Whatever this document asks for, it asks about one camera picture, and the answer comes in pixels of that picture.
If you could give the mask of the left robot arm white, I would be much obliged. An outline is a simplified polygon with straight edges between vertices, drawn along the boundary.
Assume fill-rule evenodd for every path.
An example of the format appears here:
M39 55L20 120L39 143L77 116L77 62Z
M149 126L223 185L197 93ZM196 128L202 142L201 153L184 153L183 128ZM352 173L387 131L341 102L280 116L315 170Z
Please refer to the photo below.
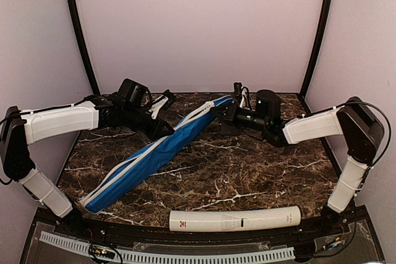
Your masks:
M150 140L173 134L174 129L159 117L176 97L169 90L148 106L130 95L90 95L77 103L44 109L20 110L12 106L1 121L1 163L9 181L15 181L47 206L74 237L87 232L87 222L73 213L69 198L32 161L29 145L57 135L107 127L127 127L143 132Z

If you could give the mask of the grey tube cap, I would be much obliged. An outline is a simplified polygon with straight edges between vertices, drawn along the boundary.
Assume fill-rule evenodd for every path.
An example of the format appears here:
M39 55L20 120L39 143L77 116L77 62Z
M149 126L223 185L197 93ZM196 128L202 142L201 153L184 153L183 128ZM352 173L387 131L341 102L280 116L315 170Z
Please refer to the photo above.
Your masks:
M220 134L227 136L238 136L241 134L241 129L230 121L220 121Z

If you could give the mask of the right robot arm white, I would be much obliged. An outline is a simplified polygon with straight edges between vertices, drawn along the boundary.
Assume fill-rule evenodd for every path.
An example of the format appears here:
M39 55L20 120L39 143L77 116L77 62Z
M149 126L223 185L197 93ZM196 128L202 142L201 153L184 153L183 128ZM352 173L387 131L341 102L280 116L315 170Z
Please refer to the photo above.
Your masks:
M219 116L223 134L255 130L260 132L262 141L278 148L334 135L344 137L348 147L346 164L327 201L327 208L332 211L316 221L316 231L328 236L340 224L336 213L345 210L361 190L371 168L382 158L377 151L383 138L391 136L390 124L383 125L373 109L374 105L354 96L338 106L284 120L281 99L276 93L259 90L252 106L249 89L236 82L233 95L215 104L213 112Z

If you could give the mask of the blue racket cover bag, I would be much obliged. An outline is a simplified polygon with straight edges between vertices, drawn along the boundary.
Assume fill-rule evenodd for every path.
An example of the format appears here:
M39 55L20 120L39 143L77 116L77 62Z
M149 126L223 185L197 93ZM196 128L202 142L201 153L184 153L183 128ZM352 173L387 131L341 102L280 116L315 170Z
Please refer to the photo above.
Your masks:
M190 144L217 117L216 108L231 104L230 95L205 102L190 112L175 127L172 135L162 137L141 148L116 165L80 204L90 213L97 214L130 192L146 178L168 163Z

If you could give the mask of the white shuttlecock tube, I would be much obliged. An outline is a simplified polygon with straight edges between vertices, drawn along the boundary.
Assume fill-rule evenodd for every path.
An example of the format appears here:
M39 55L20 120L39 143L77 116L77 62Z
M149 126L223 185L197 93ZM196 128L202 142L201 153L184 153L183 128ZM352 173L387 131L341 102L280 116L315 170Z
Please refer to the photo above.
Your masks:
M170 231L239 232L297 226L301 222L299 207L282 207L249 211L171 211Z

